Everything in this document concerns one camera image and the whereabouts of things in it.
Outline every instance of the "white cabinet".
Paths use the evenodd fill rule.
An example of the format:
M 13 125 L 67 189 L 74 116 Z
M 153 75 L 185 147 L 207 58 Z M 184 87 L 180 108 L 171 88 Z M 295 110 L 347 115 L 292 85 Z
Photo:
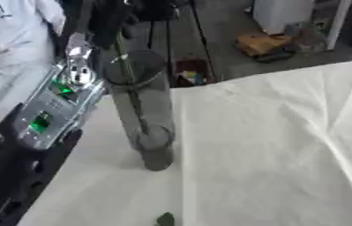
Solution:
M 268 34 L 281 34 L 287 25 L 307 22 L 313 0 L 255 0 L 254 19 Z

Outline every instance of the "glass cylinder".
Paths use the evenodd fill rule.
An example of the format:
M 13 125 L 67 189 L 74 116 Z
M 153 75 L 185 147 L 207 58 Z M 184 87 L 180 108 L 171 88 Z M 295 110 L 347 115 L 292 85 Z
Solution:
M 165 61 L 152 51 L 134 51 L 106 67 L 106 79 L 132 147 L 149 170 L 173 162 L 175 126 Z

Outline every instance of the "green display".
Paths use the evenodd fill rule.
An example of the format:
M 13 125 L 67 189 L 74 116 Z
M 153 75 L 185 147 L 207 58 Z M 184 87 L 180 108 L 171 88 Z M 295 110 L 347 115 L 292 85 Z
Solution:
M 56 79 L 52 80 L 52 86 L 50 90 L 65 99 L 66 101 L 76 102 L 78 99 L 77 94 L 65 84 L 59 83 Z
M 43 111 L 30 124 L 30 127 L 38 133 L 43 133 L 50 126 L 52 119 L 53 119 L 53 117 L 48 112 Z

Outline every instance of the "floor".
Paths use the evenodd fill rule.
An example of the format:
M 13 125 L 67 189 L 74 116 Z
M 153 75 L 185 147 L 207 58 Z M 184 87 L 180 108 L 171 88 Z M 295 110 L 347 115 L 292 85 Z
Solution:
M 198 0 L 199 16 L 213 55 L 218 80 L 352 60 L 352 48 L 339 44 L 337 50 L 331 52 L 299 54 L 287 61 L 272 64 L 254 62 L 234 46 L 235 38 L 239 34 L 259 29 L 257 24 L 243 13 L 243 9 L 250 4 L 250 0 Z M 138 26 L 137 36 L 132 42 L 134 49 L 146 48 L 148 30 L 148 25 Z M 154 49 L 164 56 L 165 37 L 164 25 L 158 25 L 154 36 Z M 188 9 L 184 9 L 182 17 L 173 22 L 172 37 L 173 55 L 176 59 L 205 57 L 198 30 Z

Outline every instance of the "white fabric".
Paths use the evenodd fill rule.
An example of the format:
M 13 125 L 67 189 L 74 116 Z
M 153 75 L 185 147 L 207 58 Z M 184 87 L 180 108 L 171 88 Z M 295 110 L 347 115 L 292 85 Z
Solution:
M 352 62 L 174 91 L 176 163 L 142 169 L 110 98 L 20 226 L 352 225 Z
M 0 110 L 24 102 L 48 75 L 52 65 L 42 61 L 0 68 Z
M 56 0 L 0 0 L 0 67 L 52 61 L 47 22 L 60 33 L 65 17 Z

